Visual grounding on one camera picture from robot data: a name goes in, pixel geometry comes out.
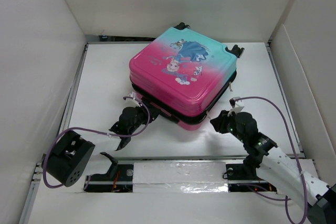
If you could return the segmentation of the pink and teal suitcase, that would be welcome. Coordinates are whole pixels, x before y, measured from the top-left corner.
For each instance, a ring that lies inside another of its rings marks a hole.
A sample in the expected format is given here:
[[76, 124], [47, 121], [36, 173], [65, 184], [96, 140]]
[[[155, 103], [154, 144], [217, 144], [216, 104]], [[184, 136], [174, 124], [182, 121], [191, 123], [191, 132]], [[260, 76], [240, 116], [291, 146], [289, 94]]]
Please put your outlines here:
[[130, 60], [130, 81], [163, 117], [194, 131], [235, 80], [244, 50], [228, 48], [181, 22]]

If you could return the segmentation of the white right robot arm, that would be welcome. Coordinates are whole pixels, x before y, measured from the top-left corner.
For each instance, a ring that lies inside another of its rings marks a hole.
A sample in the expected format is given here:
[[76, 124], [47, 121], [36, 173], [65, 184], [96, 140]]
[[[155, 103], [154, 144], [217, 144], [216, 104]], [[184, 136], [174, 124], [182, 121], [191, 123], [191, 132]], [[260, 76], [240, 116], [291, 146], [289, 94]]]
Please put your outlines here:
[[210, 123], [216, 132], [230, 133], [243, 143], [248, 153], [242, 166], [246, 177], [259, 177], [275, 186], [307, 212], [311, 223], [335, 223], [335, 186], [299, 170], [294, 159], [259, 131], [250, 113], [222, 110]]

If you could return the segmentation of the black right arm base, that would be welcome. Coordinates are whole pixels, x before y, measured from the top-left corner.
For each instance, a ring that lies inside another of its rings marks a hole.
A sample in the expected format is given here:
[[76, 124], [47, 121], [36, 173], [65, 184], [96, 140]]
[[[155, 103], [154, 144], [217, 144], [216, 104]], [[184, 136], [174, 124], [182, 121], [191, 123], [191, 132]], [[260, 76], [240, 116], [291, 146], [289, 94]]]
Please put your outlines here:
[[277, 188], [265, 180], [257, 177], [253, 169], [244, 164], [226, 164], [223, 179], [228, 182], [228, 191], [235, 192], [277, 192]]

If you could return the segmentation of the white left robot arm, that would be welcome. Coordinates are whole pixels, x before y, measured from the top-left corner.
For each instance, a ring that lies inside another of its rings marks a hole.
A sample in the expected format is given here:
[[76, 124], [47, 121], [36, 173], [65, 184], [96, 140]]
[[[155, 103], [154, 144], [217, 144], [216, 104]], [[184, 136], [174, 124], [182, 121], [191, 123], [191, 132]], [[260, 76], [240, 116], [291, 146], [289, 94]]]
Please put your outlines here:
[[[137, 102], [138, 106], [123, 109], [118, 121], [108, 132], [71, 127], [59, 133], [43, 161], [45, 186], [51, 189], [72, 186], [85, 171], [96, 147], [106, 148], [107, 144], [112, 143], [117, 145], [114, 150], [119, 151], [125, 148], [133, 137], [145, 131], [160, 115], [161, 110], [147, 102], [140, 100]], [[79, 131], [103, 135], [107, 140], [95, 144], [85, 140]]]

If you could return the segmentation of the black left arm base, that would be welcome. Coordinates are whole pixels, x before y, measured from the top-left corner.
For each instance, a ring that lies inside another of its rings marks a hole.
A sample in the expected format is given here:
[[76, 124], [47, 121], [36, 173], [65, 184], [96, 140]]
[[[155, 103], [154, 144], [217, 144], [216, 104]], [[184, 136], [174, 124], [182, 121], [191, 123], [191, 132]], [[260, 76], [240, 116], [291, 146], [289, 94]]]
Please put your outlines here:
[[118, 164], [118, 160], [106, 152], [101, 152], [110, 161], [105, 173], [86, 176], [83, 190], [87, 193], [132, 193], [133, 164]]

